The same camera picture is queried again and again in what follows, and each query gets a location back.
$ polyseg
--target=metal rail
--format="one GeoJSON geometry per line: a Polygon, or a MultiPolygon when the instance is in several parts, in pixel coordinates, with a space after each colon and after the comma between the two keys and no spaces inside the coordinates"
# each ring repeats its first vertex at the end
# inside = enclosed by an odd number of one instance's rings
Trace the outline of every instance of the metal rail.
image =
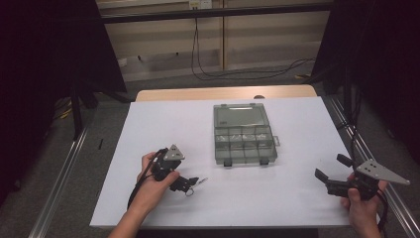
{"type": "MultiPolygon", "coordinates": [[[[359,4],[358,2],[340,3],[349,6],[359,4]]],[[[196,18],[213,18],[213,17],[235,17],[265,14],[282,14],[282,13],[302,13],[302,12],[322,12],[330,11],[333,2],[314,3],[314,4],[293,4],[279,5],[270,7],[247,7],[247,8],[216,8],[203,9],[197,11],[172,11],[146,14],[117,14],[103,15],[100,18],[69,18],[58,19],[56,22],[63,24],[117,24],[131,22],[150,22],[164,20],[180,20],[180,19],[196,19],[196,18]]]]}
{"type": "Polygon", "coordinates": [[[84,139],[86,138],[87,129],[93,121],[95,112],[96,110],[89,112],[84,129],[80,133],[78,139],[72,143],[70,151],[67,154],[67,158],[65,159],[64,165],[62,166],[61,171],[59,172],[59,175],[55,181],[55,184],[52,187],[52,191],[49,195],[49,198],[47,199],[43,210],[38,216],[37,222],[32,228],[32,231],[29,235],[30,238],[43,238],[46,236],[50,224],[53,220],[53,215],[58,207],[58,203],[61,198],[62,192],[64,191],[65,185],[67,184],[68,178],[71,174],[71,170],[74,167],[74,164],[77,160],[78,153],[80,152],[84,139]]]}
{"type": "MultiPolygon", "coordinates": [[[[340,101],[336,97],[330,97],[329,101],[337,116],[339,117],[340,121],[342,123],[347,123],[348,121],[344,115],[344,108],[340,101]]],[[[346,132],[349,135],[349,138],[351,139],[355,135],[355,127],[346,127],[346,132]]],[[[364,161],[367,161],[369,159],[375,160],[373,154],[371,153],[370,149],[368,148],[367,144],[365,143],[364,139],[359,133],[355,135],[355,147],[364,161]]],[[[397,191],[391,183],[388,184],[388,187],[385,191],[385,195],[388,199],[389,206],[391,207],[402,228],[405,230],[407,237],[420,237],[420,229],[419,225],[417,224],[417,221],[415,220],[410,209],[407,207],[402,198],[398,195],[397,191]]]]}

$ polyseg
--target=white table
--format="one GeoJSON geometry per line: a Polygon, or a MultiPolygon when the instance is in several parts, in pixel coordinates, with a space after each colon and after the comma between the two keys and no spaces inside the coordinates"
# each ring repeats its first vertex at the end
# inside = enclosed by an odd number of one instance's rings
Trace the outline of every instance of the white table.
{"type": "Polygon", "coordinates": [[[350,169],[347,151],[320,97],[224,99],[132,103],[92,217],[91,226],[113,227],[126,210],[141,169],[141,156],[176,144],[186,159],[186,178],[208,178],[192,196],[168,190],[145,220],[146,228],[325,227],[348,225],[339,197],[314,177],[332,179],[350,169]],[[217,166],[213,105],[261,102],[281,146],[267,167],[217,166]]]}

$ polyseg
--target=gray floor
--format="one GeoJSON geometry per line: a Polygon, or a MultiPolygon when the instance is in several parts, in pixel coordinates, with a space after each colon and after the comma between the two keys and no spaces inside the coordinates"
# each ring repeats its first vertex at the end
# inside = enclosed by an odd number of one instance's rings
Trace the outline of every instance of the gray floor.
{"type": "MultiPolygon", "coordinates": [[[[311,67],[312,64],[309,63],[285,75],[259,80],[198,80],[188,75],[133,81],[127,82],[129,92],[125,95],[134,98],[139,90],[153,88],[296,84],[301,80],[295,79],[293,75],[309,73],[311,67]]],[[[315,85],[315,88],[320,95],[324,94],[320,84],[315,85]]],[[[100,105],[94,112],[83,110],[84,114],[94,113],[94,120],[59,201],[47,237],[104,237],[109,233],[108,230],[92,228],[88,224],[129,106],[116,102],[106,95],[99,94],[97,97],[100,105]]],[[[359,131],[380,163],[412,181],[410,186],[398,185],[396,188],[418,219],[420,217],[420,201],[417,199],[420,191],[419,166],[411,159],[403,144],[388,136],[387,127],[366,102],[363,103],[360,114],[359,131]]],[[[71,117],[53,122],[34,167],[22,179],[21,190],[10,193],[0,209],[0,237],[29,236],[61,170],[72,143],[72,136],[71,117]]],[[[388,220],[388,237],[407,237],[392,212],[388,220]]],[[[357,237],[349,227],[319,229],[318,234],[321,238],[357,237]]]]}

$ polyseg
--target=black cable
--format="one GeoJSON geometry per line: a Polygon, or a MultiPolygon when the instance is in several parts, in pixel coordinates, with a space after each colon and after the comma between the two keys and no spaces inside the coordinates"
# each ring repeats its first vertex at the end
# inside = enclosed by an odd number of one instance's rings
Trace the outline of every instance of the black cable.
{"type": "Polygon", "coordinates": [[[361,108],[362,108],[362,92],[361,90],[357,87],[357,91],[356,91],[356,98],[355,98],[355,109],[352,111],[352,118],[351,123],[353,123],[354,126],[354,131],[353,131],[353,135],[352,135],[352,141],[351,141],[351,153],[352,153],[352,159],[355,161],[356,157],[355,157],[355,141],[356,141],[356,137],[359,134],[358,131],[358,120],[359,120],[359,115],[361,113],[361,108]]]}
{"type": "Polygon", "coordinates": [[[355,156],[355,141],[356,141],[356,136],[359,133],[358,132],[358,128],[356,128],[356,126],[353,127],[353,134],[352,134],[352,140],[350,141],[350,157],[352,158],[352,160],[354,161],[353,163],[353,170],[356,169],[356,156],[355,156]]]}
{"type": "Polygon", "coordinates": [[[294,61],[288,68],[286,68],[286,69],[280,69],[280,70],[264,70],[264,71],[254,70],[254,71],[225,72],[225,73],[220,73],[220,74],[210,74],[210,73],[204,71],[203,67],[201,66],[200,45],[199,45],[199,38],[198,38],[198,23],[197,23],[197,19],[195,19],[195,33],[194,33],[194,41],[193,41],[193,44],[192,44],[192,53],[191,53],[191,71],[194,74],[194,76],[197,77],[200,80],[215,80],[215,79],[264,79],[264,78],[271,78],[271,77],[282,75],[282,74],[288,72],[289,70],[291,70],[293,68],[296,68],[298,66],[301,66],[302,64],[304,64],[304,63],[306,63],[308,61],[311,61],[311,60],[315,60],[315,58],[311,58],[311,59],[298,59],[298,60],[294,61]],[[195,43],[197,43],[197,61],[198,61],[198,65],[200,67],[200,70],[201,70],[201,72],[204,75],[209,76],[211,78],[202,78],[199,75],[197,75],[196,72],[194,71],[195,43]],[[274,74],[273,75],[268,75],[268,76],[246,77],[246,78],[223,77],[223,76],[227,76],[227,75],[243,74],[243,73],[274,73],[274,74]]]}
{"type": "Polygon", "coordinates": [[[377,197],[379,197],[380,201],[383,204],[383,212],[380,215],[379,223],[377,223],[377,228],[379,229],[379,232],[381,232],[383,230],[384,225],[386,223],[387,215],[388,215],[388,200],[386,199],[386,196],[383,193],[383,191],[382,190],[380,190],[380,191],[381,192],[376,193],[377,197]]]}
{"type": "Polygon", "coordinates": [[[382,227],[383,238],[388,238],[388,233],[386,232],[386,228],[382,227]]]}
{"type": "Polygon", "coordinates": [[[160,154],[160,153],[165,153],[166,149],[160,149],[158,150],[158,152],[156,152],[154,154],[154,156],[151,158],[151,160],[148,163],[148,166],[146,167],[145,171],[142,173],[142,175],[139,178],[139,181],[137,181],[136,186],[134,187],[132,193],[130,194],[130,198],[129,198],[129,202],[127,204],[127,210],[129,209],[131,203],[133,202],[134,198],[137,195],[137,192],[139,191],[140,187],[142,186],[143,182],[150,177],[151,175],[146,176],[146,174],[148,173],[149,169],[151,168],[152,164],[155,161],[155,158],[160,154]]]}

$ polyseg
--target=human hand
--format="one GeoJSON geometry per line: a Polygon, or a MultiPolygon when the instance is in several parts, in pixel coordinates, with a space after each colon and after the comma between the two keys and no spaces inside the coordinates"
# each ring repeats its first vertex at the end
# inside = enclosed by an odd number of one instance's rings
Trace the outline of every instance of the human hand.
{"type": "MultiPolygon", "coordinates": [[[[349,179],[354,179],[355,176],[351,174],[349,179]]],[[[384,191],[387,186],[387,181],[379,181],[379,189],[384,191]]],[[[359,234],[361,238],[364,237],[380,237],[379,230],[376,224],[377,208],[380,204],[379,197],[374,196],[370,200],[361,200],[361,194],[356,188],[350,188],[348,191],[349,198],[342,197],[341,204],[349,210],[349,222],[359,234]]]]}
{"type": "MultiPolygon", "coordinates": [[[[142,157],[142,171],[137,176],[137,181],[145,172],[150,160],[154,158],[154,154],[155,152],[150,152],[142,157]]],[[[150,171],[146,173],[147,178],[140,186],[127,212],[112,230],[110,238],[136,237],[139,226],[146,216],[158,205],[166,189],[179,177],[179,172],[171,172],[164,180],[156,181],[153,177],[148,177],[151,174],[150,171]]]]}
{"type": "MultiPolygon", "coordinates": [[[[154,158],[154,154],[155,152],[150,152],[142,157],[142,171],[137,176],[137,181],[139,181],[145,172],[150,160],[154,158]]],[[[164,180],[156,181],[151,174],[151,170],[146,173],[147,178],[140,186],[129,210],[139,210],[149,213],[158,205],[166,189],[179,177],[179,172],[174,171],[167,175],[164,180]]]]}

